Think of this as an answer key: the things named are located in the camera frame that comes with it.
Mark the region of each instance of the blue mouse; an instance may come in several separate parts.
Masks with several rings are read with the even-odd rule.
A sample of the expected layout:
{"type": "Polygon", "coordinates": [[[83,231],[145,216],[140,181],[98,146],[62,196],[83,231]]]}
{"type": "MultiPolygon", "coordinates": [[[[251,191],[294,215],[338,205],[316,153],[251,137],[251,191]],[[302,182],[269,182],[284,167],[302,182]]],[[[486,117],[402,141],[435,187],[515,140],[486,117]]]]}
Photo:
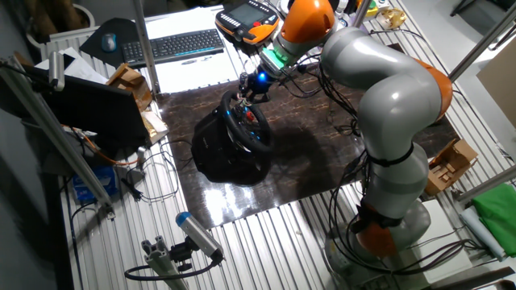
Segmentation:
{"type": "Polygon", "coordinates": [[[102,37],[101,47],[104,52],[114,52],[116,50],[116,35],[113,33],[106,33],[102,37]]]}

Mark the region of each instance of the black steering wheel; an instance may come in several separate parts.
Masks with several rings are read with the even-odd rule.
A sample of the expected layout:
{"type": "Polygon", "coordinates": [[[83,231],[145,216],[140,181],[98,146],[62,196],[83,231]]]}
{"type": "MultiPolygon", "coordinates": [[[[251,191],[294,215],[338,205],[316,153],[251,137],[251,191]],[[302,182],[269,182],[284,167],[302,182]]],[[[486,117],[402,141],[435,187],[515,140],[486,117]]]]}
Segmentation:
{"type": "Polygon", "coordinates": [[[273,152],[273,134],[267,119],[255,106],[245,106],[242,110],[230,107],[231,99],[236,99],[235,91],[227,91],[220,102],[220,114],[223,114],[227,128],[233,135],[233,142],[239,142],[255,154],[273,152]]]}

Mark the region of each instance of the black keyboard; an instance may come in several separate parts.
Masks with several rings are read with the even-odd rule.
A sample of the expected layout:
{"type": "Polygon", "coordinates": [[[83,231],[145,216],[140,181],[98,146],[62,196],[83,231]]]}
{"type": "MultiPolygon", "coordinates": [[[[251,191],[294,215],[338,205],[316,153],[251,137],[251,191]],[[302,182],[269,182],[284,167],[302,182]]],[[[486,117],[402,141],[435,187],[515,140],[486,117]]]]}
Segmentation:
{"type": "MultiPolygon", "coordinates": [[[[215,54],[223,52],[224,49],[216,29],[151,39],[151,47],[156,64],[215,54]]],[[[122,44],[122,51],[123,59],[130,67],[145,66],[144,54],[139,42],[122,44]]]]}

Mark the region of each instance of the white table surface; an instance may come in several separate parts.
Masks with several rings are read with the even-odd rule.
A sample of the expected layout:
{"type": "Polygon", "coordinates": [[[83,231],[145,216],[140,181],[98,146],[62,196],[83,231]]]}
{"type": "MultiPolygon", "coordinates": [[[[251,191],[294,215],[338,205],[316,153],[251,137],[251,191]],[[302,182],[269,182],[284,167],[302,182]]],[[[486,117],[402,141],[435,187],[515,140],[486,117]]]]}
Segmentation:
{"type": "MultiPolygon", "coordinates": [[[[399,0],[393,0],[391,3],[403,9],[403,4],[399,0]]],[[[217,9],[220,9],[220,6],[210,8],[212,12],[216,12],[217,9]]],[[[153,17],[148,21],[168,16],[170,14],[153,17]]],[[[369,30],[381,29],[375,21],[366,23],[365,26],[369,30]]],[[[410,15],[402,28],[422,34],[411,21],[410,15]]],[[[173,35],[173,27],[169,29],[169,34],[173,35]]],[[[52,50],[73,47],[79,51],[81,44],[93,32],[94,29],[85,29],[53,35],[51,42],[42,49],[43,59],[46,59],[52,50]]],[[[439,60],[431,53],[431,48],[416,37],[405,34],[382,34],[374,35],[373,38],[383,44],[399,43],[410,56],[432,64],[437,69],[443,69],[439,60]]],[[[248,57],[234,49],[226,40],[224,42],[225,53],[229,55],[235,71],[234,78],[228,77],[227,81],[236,80],[244,64],[247,64],[246,69],[249,72],[254,69],[254,65],[259,64],[256,55],[248,57]]],[[[104,77],[109,77],[115,71],[114,67],[84,52],[80,54],[104,77]]],[[[141,69],[140,72],[148,78],[146,69],[141,69]]],[[[155,102],[151,107],[154,112],[159,113],[155,102]]],[[[493,140],[486,138],[487,132],[481,124],[482,121],[475,118],[474,110],[464,99],[456,96],[447,112],[447,117],[458,135],[466,139],[479,153],[479,161],[454,185],[463,191],[510,166],[497,151],[493,140]]],[[[159,141],[148,151],[147,156],[158,153],[160,144],[166,141],[159,141]]],[[[172,154],[169,145],[164,145],[164,149],[172,154]]],[[[123,276],[123,272],[128,268],[144,265],[144,252],[140,245],[144,239],[153,241],[154,237],[162,235],[171,246],[182,242],[185,237],[174,221],[178,213],[187,210],[175,172],[164,162],[161,155],[153,157],[148,163],[149,166],[145,169],[146,177],[137,185],[137,189],[144,192],[147,197],[155,197],[154,201],[135,202],[129,194],[117,195],[113,197],[117,218],[112,221],[96,214],[98,206],[92,206],[95,211],[86,210],[79,213],[72,225],[65,219],[75,289],[81,289],[81,281],[84,289],[166,289],[163,282],[140,283],[126,280],[123,276]],[[174,188],[179,189],[176,194],[161,197],[172,192],[174,188]],[[77,236],[77,250],[73,245],[71,226],[77,236]]],[[[125,174],[126,170],[127,168],[119,168],[119,175],[125,174]]],[[[123,192],[127,191],[123,185],[122,189],[123,192]]],[[[359,204],[360,198],[360,194],[352,186],[343,187],[338,199],[338,205],[342,209],[340,222],[348,221],[356,214],[355,205],[359,204]]],[[[80,206],[70,193],[63,192],[61,200],[65,217],[69,217],[80,206]]],[[[343,285],[337,286],[323,254],[324,236],[328,231],[326,207],[329,200],[329,193],[321,193],[210,229],[210,233],[223,246],[227,260],[221,267],[186,279],[190,288],[346,288],[343,285]]],[[[449,190],[440,193],[438,200],[450,223],[454,227],[462,226],[457,215],[462,209],[452,202],[449,190]]],[[[461,230],[458,235],[460,238],[472,238],[467,230],[461,230]]],[[[190,262],[194,270],[204,268],[208,264],[206,257],[199,252],[193,254],[190,262]]],[[[140,274],[149,276],[152,273],[142,271],[140,274]]]]}

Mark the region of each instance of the green cloth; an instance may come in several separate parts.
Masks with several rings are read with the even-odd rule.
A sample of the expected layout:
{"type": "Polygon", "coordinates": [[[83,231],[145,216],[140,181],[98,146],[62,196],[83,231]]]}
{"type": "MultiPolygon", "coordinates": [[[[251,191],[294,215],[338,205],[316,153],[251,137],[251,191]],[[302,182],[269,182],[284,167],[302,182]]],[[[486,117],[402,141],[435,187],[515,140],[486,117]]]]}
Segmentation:
{"type": "Polygon", "coordinates": [[[496,188],[473,199],[480,220],[511,257],[516,257],[516,191],[511,185],[496,188]]]}

